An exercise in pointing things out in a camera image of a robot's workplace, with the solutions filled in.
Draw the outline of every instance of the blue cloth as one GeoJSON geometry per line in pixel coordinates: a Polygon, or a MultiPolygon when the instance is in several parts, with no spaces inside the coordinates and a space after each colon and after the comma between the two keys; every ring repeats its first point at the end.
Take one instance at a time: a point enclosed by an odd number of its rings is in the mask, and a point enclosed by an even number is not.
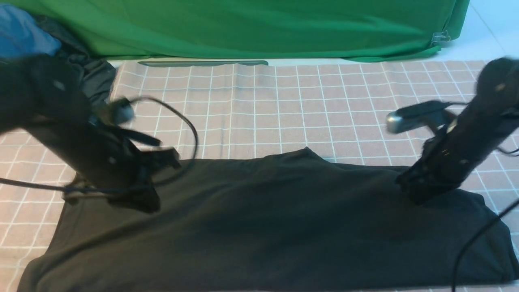
{"type": "Polygon", "coordinates": [[[17,58],[34,54],[54,56],[61,42],[36,25],[26,11],[0,4],[0,57],[17,58]]]}

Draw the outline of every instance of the green cloth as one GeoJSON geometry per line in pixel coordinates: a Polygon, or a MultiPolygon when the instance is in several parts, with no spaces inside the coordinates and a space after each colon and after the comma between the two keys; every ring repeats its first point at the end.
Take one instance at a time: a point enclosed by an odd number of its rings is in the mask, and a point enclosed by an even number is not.
{"type": "Polygon", "coordinates": [[[57,19],[96,56],[424,58],[469,0],[7,0],[57,19]]]}

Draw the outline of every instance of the fabric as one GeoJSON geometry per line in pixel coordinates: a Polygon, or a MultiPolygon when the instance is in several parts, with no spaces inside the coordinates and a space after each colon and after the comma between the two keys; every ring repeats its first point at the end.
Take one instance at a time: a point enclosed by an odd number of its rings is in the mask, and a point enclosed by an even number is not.
{"type": "Polygon", "coordinates": [[[46,17],[34,16],[37,25],[59,39],[63,47],[56,57],[68,63],[78,74],[80,88],[95,106],[105,103],[110,97],[116,70],[106,60],[92,57],[90,49],[80,42],[59,22],[46,17]]]}
{"type": "Polygon", "coordinates": [[[8,0],[59,20],[103,57],[425,58],[469,0],[8,0]]]}
{"type": "Polygon", "coordinates": [[[29,13],[0,3],[0,58],[53,56],[60,47],[60,41],[41,30],[29,13]]]}
{"type": "MultiPolygon", "coordinates": [[[[65,205],[18,292],[332,291],[448,285],[456,255],[495,214],[456,190],[412,205],[404,167],[327,162],[308,148],[197,160],[145,215],[104,201],[65,205]]],[[[165,170],[155,179],[172,174],[165,170]]],[[[460,284],[518,278],[499,223],[464,258],[460,284]]]]}

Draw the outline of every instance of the white grid line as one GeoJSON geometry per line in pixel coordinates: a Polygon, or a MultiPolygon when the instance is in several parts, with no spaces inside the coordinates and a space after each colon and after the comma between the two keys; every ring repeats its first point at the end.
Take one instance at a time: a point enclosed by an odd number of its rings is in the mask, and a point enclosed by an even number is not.
{"type": "Polygon", "coordinates": [[[355,133],[355,141],[357,141],[357,147],[359,149],[359,153],[360,153],[360,160],[362,161],[362,164],[365,164],[366,162],[364,161],[364,157],[362,155],[362,147],[360,147],[360,141],[359,141],[359,135],[357,134],[357,128],[355,127],[355,119],[353,118],[353,114],[351,113],[351,106],[350,106],[350,102],[348,101],[349,97],[346,93],[346,87],[344,86],[344,79],[340,79],[343,83],[343,89],[344,89],[344,96],[346,96],[346,104],[348,105],[348,110],[350,110],[349,114],[350,114],[350,119],[351,119],[351,124],[353,126],[353,133],[355,133]]]}

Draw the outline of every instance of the white floor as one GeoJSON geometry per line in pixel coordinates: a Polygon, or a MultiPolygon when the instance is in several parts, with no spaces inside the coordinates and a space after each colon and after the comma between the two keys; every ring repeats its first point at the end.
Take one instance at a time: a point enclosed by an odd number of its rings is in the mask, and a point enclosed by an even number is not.
{"type": "MultiPolygon", "coordinates": [[[[471,0],[460,37],[449,42],[430,60],[491,60],[503,56],[519,58],[519,0],[471,0]]],[[[349,63],[342,59],[267,61],[277,66],[349,63]]]]}

